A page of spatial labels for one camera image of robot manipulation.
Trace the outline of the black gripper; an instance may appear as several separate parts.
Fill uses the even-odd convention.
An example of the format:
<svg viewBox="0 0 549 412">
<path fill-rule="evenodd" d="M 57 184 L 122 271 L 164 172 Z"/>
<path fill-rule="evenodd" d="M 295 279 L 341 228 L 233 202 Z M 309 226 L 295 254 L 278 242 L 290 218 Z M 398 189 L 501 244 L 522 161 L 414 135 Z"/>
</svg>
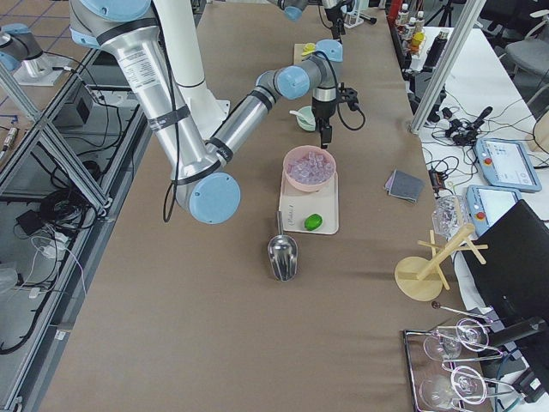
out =
<svg viewBox="0 0 549 412">
<path fill-rule="evenodd" d="M 343 13 L 341 11 L 341 5 L 335 5 L 330 8 L 325 6 L 324 12 L 328 21 L 331 23 L 333 39 L 341 42 L 341 27 L 343 26 Z"/>
<path fill-rule="evenodd" d="M 311 110 L 315 119 L 316 131 L 320 131 L 321 148 L 327 148 L 332 142 L 330 119 L 335 114 L 335 100 L 313 99 Z"/>
</svg>

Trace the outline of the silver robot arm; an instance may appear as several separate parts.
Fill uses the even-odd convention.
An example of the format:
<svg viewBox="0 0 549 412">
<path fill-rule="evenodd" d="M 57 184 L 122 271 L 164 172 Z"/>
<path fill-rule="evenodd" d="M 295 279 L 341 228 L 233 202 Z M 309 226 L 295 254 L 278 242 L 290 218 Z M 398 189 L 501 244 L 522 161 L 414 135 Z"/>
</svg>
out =
<svg viewBox="0 0 549 412">
<path fill-rule="evenodd" d="M 268 2 L 282 10 L 285 16 L 291 21 L 299 20 L 309 4 L 305 0 L 268 0 Z M 353 1 L 322 0 L 320 4 L 323 6 L 327 20 L 331 23 L 329 30 L 333 39 L 341 41 L 341 36 L 346 34 L 341 8 L 344 5 L 353 5 Z"/>
<path fill-rule="evenodd" d="M 172 165 L 167 202 L 200 222 L 236 212 L 240 189 L 224 167 L 278 99 L 312 94 L 323 124 L 334 113 L 343 59 L 335 39 L 317 42 L 301 63 L 261 74 L 231 106 L 205 82 L 190 2 L 73 1 L 69 12 L 73 40 L 115 57 L 158 137 Z"/>
</svg>

